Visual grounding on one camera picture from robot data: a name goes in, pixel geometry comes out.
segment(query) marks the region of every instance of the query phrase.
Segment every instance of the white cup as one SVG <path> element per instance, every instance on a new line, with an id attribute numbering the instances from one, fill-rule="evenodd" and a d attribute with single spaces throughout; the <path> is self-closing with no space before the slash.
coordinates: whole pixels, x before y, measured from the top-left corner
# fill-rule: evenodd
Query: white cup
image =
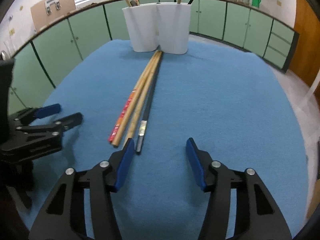
<path id="1" fill-rule="evenodd" d="M 184 54 L 188 50 L 191 5 L 164 2 L 156 5 L 159 43 L 165 53 Z"/>
<path id="2" fill-rule="evenodd" d="M 157 38 L 156 3 L 122 9 L 131 45 L 136 52 L 154 51 L 159 45 Z"/>

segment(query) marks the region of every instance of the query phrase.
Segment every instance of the blue tablecloth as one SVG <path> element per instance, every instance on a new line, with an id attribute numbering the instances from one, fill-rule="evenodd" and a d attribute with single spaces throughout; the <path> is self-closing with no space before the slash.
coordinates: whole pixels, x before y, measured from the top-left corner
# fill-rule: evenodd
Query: blue tablecloth
<path id="1" fill-rule="evenodd" d="M 62 105 L 54 118 L 81 112 L 84 122 L 65 133 L 61 152 L 34 161 L 33 207 L 20 214 L 28 228 L 68 167 L 91 169 L 115 151 L 107 138 L 152 54 L 133 52 L 129 41 L 111 41 L 47 99 L 44 105 Z M 307 165 L 284 91 L 256 55 L 190 42 L 186 54 L 164 55 L 142 155 L 133 158 L 124 187 L 112 193 L 123 239 L 197 239 L 209 193 L 201 192 L 193 178 L 185 153 L 189 137 L 231 169 L 254 168 L 297 234 L 306 208 Z M 87 231 L 93 237 L 87 191 L 85 196 Z M 228 236 L 234 223 L 233 191 Z"/>

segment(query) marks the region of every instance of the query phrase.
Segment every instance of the blue gripper pad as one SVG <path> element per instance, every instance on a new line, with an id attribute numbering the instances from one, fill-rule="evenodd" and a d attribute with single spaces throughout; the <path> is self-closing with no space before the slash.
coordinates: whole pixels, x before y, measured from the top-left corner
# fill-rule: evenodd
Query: blue gripper pad
<path id="1" fill-rule="evenodd" d="M 35 117 L 38 118 L 38 119 L 42 119 L 42 118 L 45 118 L 47 116 L 60 113 L 60 111 L 61 111 L 61 105 L 60 104 L 54 104 L 54 105 L 51 105 L 51 106 L 45 106 L 45 107 L 39 108 L 35 112 Z"/>
<path id="2" fill-rule="evenodd" d="M 118 191 L 124 185 L 133 155 L 135 153 L 134 141 L 132 138 L 129 138 L 127 140 L 123 150 L 124 150 L 124 155 L 122 157 L 122 160 L 117 170 L 117 177 L 116 177 L 116 183 L 115 183 L 116 191 Z"/>
<path id="3" fill-rule="evenodd" d="M 196 179 L 197 185 L 202 191 L 206 188 L 206 182 L 204 181 L 204 168 L 200 163 L 199 157 L 197 155 L 198 148 L 194 143 L 192 138 L 187 140 L 186 153 L 191 165 L 193 175 Z"/>

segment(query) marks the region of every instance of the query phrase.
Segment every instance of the metal rivet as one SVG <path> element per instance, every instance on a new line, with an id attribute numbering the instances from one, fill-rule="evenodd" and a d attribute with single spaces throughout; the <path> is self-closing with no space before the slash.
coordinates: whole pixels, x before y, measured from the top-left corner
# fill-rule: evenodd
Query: metal rivet
<path id="1" fill-rule="evenodd" d="M 107 162 L 107 161 L 102 161 L 102 162 L 100 162 L 100 167 L 106 168 L 106 167 L 108 167 L 108 166 L 109 166 L 109 162 Z"/>
<path id="2" fill-rule="evenodd" d="M 74 169 L 73 168 L 68 168 L 68 169 L 66 169 L 66 174 L 67 175 L 71 175 L 71 174 L 73 174 L 74 173 Z"/>
<path id="3" fill-rule="evenodd" d="M 249 169 L 247 169 L 247 173 L 252 176 L 252 175 L 254 175 L 256 172 L 255 172 L 254 169 L 249 168 Z"/>
<path id="4" fill-rule="evenodd" d="M 211 165 L 212 165 L 212 167 L 214 167 L 214 168 L 219 168 L 219 167 L 221 166 L 221 163 L 218 162 L 218 161 L 213 161 L 213 162 L 211 163 Z"/>

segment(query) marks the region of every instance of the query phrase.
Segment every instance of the floor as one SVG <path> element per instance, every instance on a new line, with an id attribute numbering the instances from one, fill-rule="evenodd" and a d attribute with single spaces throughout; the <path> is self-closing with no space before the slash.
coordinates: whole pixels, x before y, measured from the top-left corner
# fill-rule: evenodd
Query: floor
<path id="1" fill-rule="evenodd" d="M 190 35 L 189 40 L 229 47 L 228 45 L 223 44 L 221 42 L 209 40 L 195 35 Z M 300 125 L 301 133 L 304 139 L 304 145 L 307 155 L 306 159 L 308 163 L 307 205 L 309 206 L 318 173 L 317 142 L 320 136 L 319 107 L 314 95 L 312 95 L 310 99 L 306 97 L 309 87 L 291 70 L 288 70 L 286 74 L 283 74 L 271 66 L 270 68 L 274 72 L 280 85 L 285 91 L 288 100 L 290 101 L 292 109 L 294 110 L 294 113 Z"/>

